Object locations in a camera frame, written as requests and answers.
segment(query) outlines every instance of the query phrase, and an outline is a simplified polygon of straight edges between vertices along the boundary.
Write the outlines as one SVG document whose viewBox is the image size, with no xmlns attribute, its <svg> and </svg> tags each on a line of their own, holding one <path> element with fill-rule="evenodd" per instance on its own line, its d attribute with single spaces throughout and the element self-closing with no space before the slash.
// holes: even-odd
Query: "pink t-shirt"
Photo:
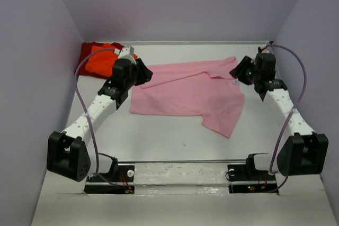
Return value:
<svg viewBox="0 0 339 226">
<path fill-rule="evenodd" d="M 196 116 L 202 124 L 229 138 L 245 96 L 229 72 L 235 57 L 225 60 L 149 66 L 150 82 L 133 88 L 130 112 L 143 115 Z"/>
</svg>

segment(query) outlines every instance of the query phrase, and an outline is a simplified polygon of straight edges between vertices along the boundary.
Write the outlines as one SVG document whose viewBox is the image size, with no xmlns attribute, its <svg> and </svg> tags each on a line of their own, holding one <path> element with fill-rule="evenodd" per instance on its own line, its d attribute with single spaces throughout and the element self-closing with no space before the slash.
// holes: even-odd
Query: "bolt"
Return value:
<svg viewBox="0 0 339 226">
<path fill-rule="evenodd" d="M 127 176 L 128 177 L 133 177 L 134 176 L 134 171 L 133 170 L 129 170 L 129 171 L 127 171 Z"/>
<path fill-rule="evenodd" d="M 228 174 L 229 174 L 231 177 L 234 177 L 234 176 L 235 176 L 235 170 L 234 170 L 234 169 L 229 169 Z"/>
</svg>

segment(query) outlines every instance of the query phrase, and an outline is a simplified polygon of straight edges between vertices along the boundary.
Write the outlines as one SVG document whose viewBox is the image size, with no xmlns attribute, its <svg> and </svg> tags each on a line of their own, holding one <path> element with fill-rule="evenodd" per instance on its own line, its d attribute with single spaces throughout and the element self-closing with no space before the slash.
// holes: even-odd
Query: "gray wall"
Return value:
<svg viewBox="0 0 339 226">
<path fill-rule="evenodd" d="M 86 41 L 274 39 L 297 0 L 64 0 Z"/>
<path fill-rule="evenodd" d="M 62 0 L 0 6 L 0 225 L 22 226 L 38 201 L 47 138 L 67 119 L 82 38 Z"/>
<path fill-rule="evenodd" d="M 294 49 L 305 63 L 308 84 L 300 112 L 319 133 L 329 138 L 323 171 L 325 188 L 339 221 L 339 0 L 298 0 L 276 39 Z M 292 98 L 302 86 L 296 60 L 278 51 L 278 65 Z"/>
</svg>

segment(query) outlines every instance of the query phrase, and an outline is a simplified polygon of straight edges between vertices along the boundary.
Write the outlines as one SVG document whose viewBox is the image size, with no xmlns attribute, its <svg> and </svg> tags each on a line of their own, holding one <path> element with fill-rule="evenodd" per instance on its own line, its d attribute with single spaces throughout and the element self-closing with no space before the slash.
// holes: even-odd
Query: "clothing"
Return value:
<svg viewBox="0 0 339 226">
<path fill-rule="evenodd" d="M 144 115 L 196 116 L 202 124 L 229 138 L 245 96 L 229 72 L 237 60 L 149 66 L 150 82 L 133 88 L 130 112 Z"/>
<path fill-rule="evenodd" d="M 81 54 L 79 57 L 79 61 L 78 61 L 78 65 L 92 52 L 92 46 L 103 46 L 103 43 L 99 43 L 99 42 L 84 42 L 81 45 Z M 123 48 L 123 45 L 114 42 L 111 44 L 112 46 L 116 47 L 117 49 L 121 50 Z M 90 73 L 89 71 L 86 71 L 86 63 L 84 63 L 80 70 L 79 70 L 79 75 L 84 75 L 84 76 L 93 76 L 96 78 L 101 78 L 101 79 L 106 79 L 105 76 L 96 74 L 96 73 Z"/>
<path fill-rule="evenodd" d="M 92 46 L 91 53 L 96 52 L 101 49 L 117 49 L 117 47 L 106 43 L 103 46 Z M 103 77 L 110 77 L 112 75 L 112 67 L 115 61 L 118 59 L 118 54 L 115 54 L 113 51 L 101 51 L 97 54 L 94 54 L 90 57 L 86 64 L 86 71 L 90 73 L 96 73 Z"/>
</svg>

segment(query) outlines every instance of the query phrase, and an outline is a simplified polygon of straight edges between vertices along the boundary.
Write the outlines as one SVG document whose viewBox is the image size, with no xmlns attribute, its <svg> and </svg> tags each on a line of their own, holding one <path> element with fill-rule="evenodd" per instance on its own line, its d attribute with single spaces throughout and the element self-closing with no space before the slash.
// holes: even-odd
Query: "white table surface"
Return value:
<svg viewBox="0 0 339 226">
<path fill-rule="evenodd" d="M 241 60 L 244 55 L 255 55 L 256 48 L 257 45 L 135 46 L 136 54 L 147 65 L 228 56 Z M 89 104 L 103 81 L 80 77 L 78 83 Z M 130 101 L 126 101 L 97 132 L 99 150 L 119 160 L 135 161 L 243 159 L 249 153 L 269 152 L 279 126 L 253 87 L 241 86 L 241 90 L 246 96 L 245 107 L 229 140 L 202 127 L 200 117 L 132 115 L 128 113 Z M 69 122 L 81 112 L 75 98 Z M 166 133 L 160 132 L 164 126 Z M 283 177 L 277 175 L 277 179 L 281 182 Z M 279 196 L 185 194 L 173 189 L 172 195 L 87 195 L 83 188 L 84 181 L 77 183 L 47 172 L 32 225 L 336 225 L 318 175 L 290 177 Z"/>
<path fill-rule="evenodd" d="M 259 44 L 135 46 L 146 65 L 255 57 Z M 87 105 L 93 101 L 104 80 L 80 76 L 79 90 Z M 129 113 L 131 93 L 122 106 L 96 133 L 99 151 L 120 161 L 244 159 L 249 153 L 271 152 L 278 137 L 274 115 L 263 104 L 253 86 L 240 85 L 245 105 L 230 139 L 202 126 L 201 116 L 144 116 Z M 75 96 L 68 125 L 83 109 Z M 90 142 L 88 152 L 94 153 Z"/>
</svg>

